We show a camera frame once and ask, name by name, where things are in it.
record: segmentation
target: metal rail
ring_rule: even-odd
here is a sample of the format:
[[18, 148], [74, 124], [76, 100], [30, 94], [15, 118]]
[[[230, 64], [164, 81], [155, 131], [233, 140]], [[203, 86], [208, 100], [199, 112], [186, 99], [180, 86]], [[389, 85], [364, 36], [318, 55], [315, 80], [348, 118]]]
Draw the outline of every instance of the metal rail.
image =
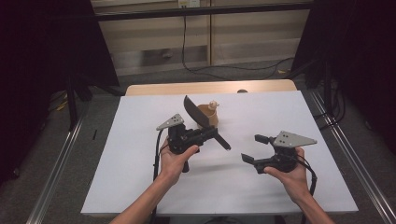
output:
[[64, 146], [62, 147], [61, 153], [59, 154], [58, 160], [55, 162], [55, 165], [52, 168], [52, 171], [49, 175], [46, 185], [43, 190], [41, 190], [40, 196], [35, 203], [35, 207], [32, 210], [26, 224], [40, 224], [44, 215], [47, 212], [47, 209], [50, 205], [50, 201], [52, 196], [55, 193], [56, 186], [58, 185], [59, 179], [61, 178], [64, 167], [67, 163], [67, 159], [70, 155], [71, 150], [73, 149], [73, 145], [76, 142], [78, 137], [79, 130], [81, 128], [81, 124], [83, 119], [85, 118], [88, 111], [88, 103], [84, 104], [81, 112], [81, 116], [74, 129], [69, 132], [64, 142]]
[[309, 2], [297, 2], [297, 3], [261, 4], [254, 6], [189, 7], [189, 8], [159, 9], [159, 10], [149, 10], [149, 11], [135, 11], [135, 12], [127, 11], [127, 12], [96, 13], [95, 15], [66, 15], [66, 16], [50, 17], [50, 19], [57, 22], [122, 21], [122, 20], [165, 18], [165, 17], [304, 10], [304, 9], [311, 9], [313, 7], [324, 7], [329, 4], [330, 3], [316, 3], [314, 1], [309, 1]]
[[[324, 102], [321, 96], [317, 91], [311, 92], [311, 97], [314, 99], [320, 113], [325, 113], [325, 108], [323, 106]], [[335, 119], [329, 117], [327, 115], [324, 116], [327, 124], [335, 123]], [[378, 210], [379, 215], [384, 220], [384, 223], [392, 224], [396, 223], [396, 216], [393, 208], [390, 206], [387, 197], [384, 195], [382, 190], [378, 187], [378, 185], [371, 178], [370, 174], [367, 172], [364, 167], [361, 159], [356, 154], [355, 149], [350, 145], [347, 137], [344, 135], [343, 131], [339, 127], [338, 124], [334, 124], [331, 127], [332, 134], [335, 137], [335, 140], [338, 142], [340, 148], [344, 151], [346, 158], [349, 161], [349, 164], [352, 166], [355, 171], [358, 179], [361, 181], [361, 184], [365, 188], [367, 194], [372, 200], [375, 208]]]

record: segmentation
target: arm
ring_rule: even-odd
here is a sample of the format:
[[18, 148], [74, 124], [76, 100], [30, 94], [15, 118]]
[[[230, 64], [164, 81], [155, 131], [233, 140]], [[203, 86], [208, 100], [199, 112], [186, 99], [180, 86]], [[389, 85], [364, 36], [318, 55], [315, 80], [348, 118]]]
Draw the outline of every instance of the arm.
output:
[[[296, 150], [299, 156], [304, 157], [304, 150], [301, 147], [297, 147]], [[300, 163], [289, 173], [280, 172], [273, 167], [265, 167], [264, 172], [282, 182], [291, 200], [300, 207], [311, 223], [334, 223], [309, 193], [306, 169]]]
[[165, 193], [176, 184], [187, 161], [196, 151], [198, 146], [189, 147], [183, 154], [175, 155], [169, 147], [161, 151], [161, 172], [154, 182], [122, 213], [115, 217], [111, 224], [143, 223], [157, 206]]

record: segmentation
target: finger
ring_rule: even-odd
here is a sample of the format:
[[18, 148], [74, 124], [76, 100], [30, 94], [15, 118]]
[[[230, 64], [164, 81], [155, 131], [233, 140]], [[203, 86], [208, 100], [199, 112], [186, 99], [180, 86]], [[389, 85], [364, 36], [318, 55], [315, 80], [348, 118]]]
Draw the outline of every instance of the finger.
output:
[[264, 172], [267, 173], [268, 175], [271, 175], [277, 179], [282, 179], [283, 177], [283, 173], [278, 171], [276, 168], [271, 167], [271, 166], [267, 166], [264, 168]]
[[304, 161], [305, 152], [304, 152], [303, 148], [302, 147], [296, 147], [295, 149], [296, 149], [297, 155], [299, 156], [298, 159], [300, 161]]
[[183, 154], [180, 155], [180, 157], [184, 160], [187, 161], [193, 154], [195, 154], [198, 151], [199, 147], [194, 145], [189, 148]]
[[161, 147], [165, 147], [166, 145], [168, 145], [168, 137], [163, 141], [163, 145]]

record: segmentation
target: dark floor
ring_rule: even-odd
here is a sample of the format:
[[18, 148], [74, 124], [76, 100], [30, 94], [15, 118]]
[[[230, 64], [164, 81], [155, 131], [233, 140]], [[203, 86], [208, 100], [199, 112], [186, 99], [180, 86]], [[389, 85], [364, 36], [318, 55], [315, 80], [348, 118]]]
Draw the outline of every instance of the dark floor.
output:
[[[275, 62], [244, 63], [238, 66], [264, 67]], [[277, 70], [287, 70], [291, 61], [282, 63]], [[192, 74], [186, 70], [172, 70], [142, 75], [119, 77], [125, 91], [131, 84], [218, 81], [220, 78], [209, 76], [215, 74], [231, 80], [282, 78], [284, 74], [273, 70], [246, 71], [231, 68], [211, 68], [205, 74]], [[296, 86], [304, 94], [313, 115], [320, 114], [312, 100], [311, 91], [321, 92], [321, 87], [307, 90], [304, 77], [297, 77]], [[57, 188], [51, 197], [47, 212], [37, 223], [108, 223], [110, 218], [86, 217], [79, 213], [88, 192], [90, 181], [99, 162], [106, 137], [116, 113], [119, 97], [92, 88], [93, 99], [89, 103], [78, 100], [78, 108], [88, 107], [76, 143], [64, 167]], [[50, 108], [55, 107], [62, 99], [55, 101]], [[41, 190], [46, 185], [50, 172], [58, 159], [64, 141], [68, 135], [67, 107], [50, 112], [45, 128], [35, 142], [21, 167], [21, 176], [9, 180], [0, 188], [0, 223], [26, 223], [38, 199]], [[318, 119], [318, 126], [325, 123]], [[352, 102], [346, 99], [346, 115], [340, 122], [340, 127], [350, 145], [356, 151], [370, 177], [377, 184], [380, 192], [389, 201], [390, 206], [396, 206], [396, 156], [392, 154], [383, 139], [377, 133], [367, 129], [365, 119]], [[355, 214], [332, 215], [337, 223], [386, 223], [377, 211], [373, 199], [361, 183], [356, 171], [350, 165], [345, 152], [335, 140], [332, 129], [322, 131], [332, 155], [339, 166], [345, 181], [355, 199], [360, 211]], [[300, 215], [286, 216], [287, 223], [300, 223]]]

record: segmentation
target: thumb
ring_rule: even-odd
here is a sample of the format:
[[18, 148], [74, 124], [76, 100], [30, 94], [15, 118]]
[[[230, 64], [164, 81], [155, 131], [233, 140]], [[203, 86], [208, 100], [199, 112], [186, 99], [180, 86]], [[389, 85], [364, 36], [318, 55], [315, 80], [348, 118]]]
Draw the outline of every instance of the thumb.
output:
[[267, 173], [268, 175], [271, 175], [271, 176], [279, 179], [279, 180], [282, 178], [282, 175], [283, 175], [282, 172], [278, 171], [276, 168], [271, 167], [271, 166], [265, 167], [264, 172]]
[[184, 161], [187, 161], [193, 154], [195, 154], [198, 151], [199, 147], [194, 145], [189, 148], [183, 154], [180, 156], [183, 158]]

